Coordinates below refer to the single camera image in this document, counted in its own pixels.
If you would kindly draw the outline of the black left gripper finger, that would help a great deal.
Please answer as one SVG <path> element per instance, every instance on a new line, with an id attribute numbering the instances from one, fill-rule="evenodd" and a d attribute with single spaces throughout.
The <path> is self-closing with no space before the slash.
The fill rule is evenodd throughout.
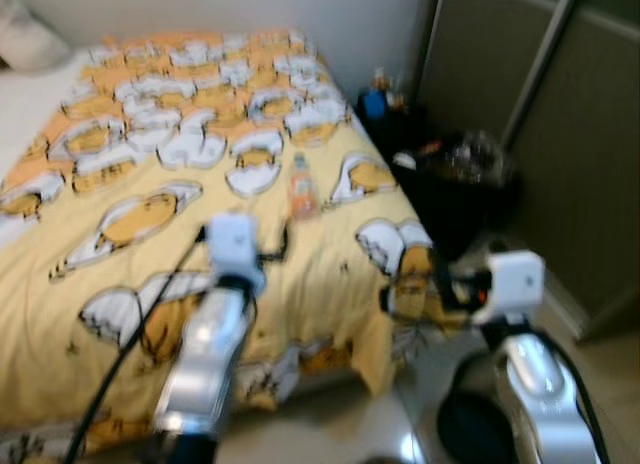
<path id="1" fill-rule="evenodd" d="M 262 266 L 283 263 L 287 259 L 291 249 L 291 228 L 292 222 L 282 222 L 275 248 L 262 250 Z"/>

